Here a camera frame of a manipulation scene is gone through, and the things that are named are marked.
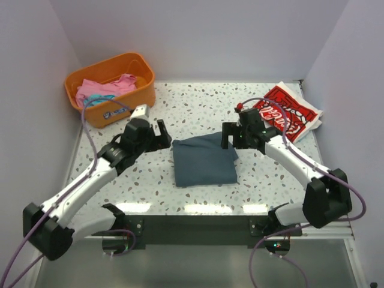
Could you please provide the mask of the slate blue t shirt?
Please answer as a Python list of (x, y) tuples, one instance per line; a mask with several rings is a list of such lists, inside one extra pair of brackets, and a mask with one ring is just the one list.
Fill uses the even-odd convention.
[(172, 143), (175, 185), (180, 188), (237, 183), (232, 145), (221, 147), (221, 133), (216, 132)]

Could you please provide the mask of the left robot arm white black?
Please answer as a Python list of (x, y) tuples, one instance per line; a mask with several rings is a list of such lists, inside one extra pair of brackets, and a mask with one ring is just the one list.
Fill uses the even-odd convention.
[(118, 235), (127, 227), (125, 213), (111, 203), (101, 207), (102, 215), (79, 227), (70, 223), (85, 203), (112, 182), (146, 152), (167, 149), (172, 138), (162, 119), (155, 135), (148, 120), (133, 118), (123, 133), (104, 145), (93, 162), (70, 185), (41, 205), (30, 203), (23, 210), (23, 234), (49, 260), (57, 260), (76, 238), (98, 232)]

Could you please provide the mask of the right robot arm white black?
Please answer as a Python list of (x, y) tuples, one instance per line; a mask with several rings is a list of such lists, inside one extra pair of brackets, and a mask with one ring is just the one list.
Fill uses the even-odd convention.
[(280, 236), (301, 223), (319, 229), (352, 210), (347, 176), (341, 169), (329, 170), (291, 145), (279, 129), (265, 127), (256, 109), (238, 115), (238, 121), (222, 124), (221, 147), (258, 150), (282, 165), (305, 190), (303, 202), (285, 203), (268, 212), (265, 232)]

